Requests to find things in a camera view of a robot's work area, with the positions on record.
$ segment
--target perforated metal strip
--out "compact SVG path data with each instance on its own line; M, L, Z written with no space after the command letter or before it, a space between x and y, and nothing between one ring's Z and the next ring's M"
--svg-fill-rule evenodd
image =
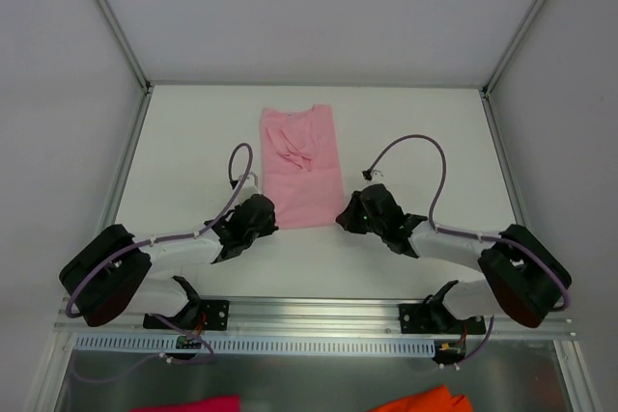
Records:
M178 349L177 335L166 334L80 334L75 349L115 352L198 352ZM432 341L357 340L341 338L229 337L204 336L219 354L278 354L312 356L434 357Z

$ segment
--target white table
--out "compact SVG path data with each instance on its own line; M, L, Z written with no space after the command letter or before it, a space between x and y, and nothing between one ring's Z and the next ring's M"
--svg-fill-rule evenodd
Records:
M393 139L423 133L444 147L448 175L436 219L474 230L514 222L490 130L475 90L343 87L156 86L130 169L117 222L133 233L195 230L231 194L227 160L246 141L261 173L259 120L265 107L334 110L346 195ZM243 169L239 155L236 173ZM406 141L380 163L404 212L427 214L440 177L439 156ZM480 274L455 264L390 252L375 235L339 226L279 231L240 257L179 269L203 295L420 298L452 279Z

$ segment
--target gray floor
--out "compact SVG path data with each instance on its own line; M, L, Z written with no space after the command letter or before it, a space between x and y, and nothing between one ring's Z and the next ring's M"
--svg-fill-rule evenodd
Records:
M112 376L140 354L78 352L75 368ZM134 407L240 395L242 412L362 412L444 384L467 395L475 412L570 411L551 343L492 342L460 371L440 371L426 359L219 356L206 366L153 360L116 383L74 379L57 411L129 411ZM70 391L70 404L66 392Z

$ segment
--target orange cloth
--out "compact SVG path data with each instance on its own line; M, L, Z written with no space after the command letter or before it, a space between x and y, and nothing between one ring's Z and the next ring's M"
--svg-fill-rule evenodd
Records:
M465 396L451 396L445 386L389 402L370 412L472 412Z

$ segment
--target pink cloth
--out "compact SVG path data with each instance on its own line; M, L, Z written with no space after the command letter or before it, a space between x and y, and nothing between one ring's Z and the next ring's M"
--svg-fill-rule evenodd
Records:
M328 105L299 113L262 113L264 194L277 226L300 229L333 224L344 210L335 124Z
M240 396L222 396L184 405L145 407L131 412L240 412Z

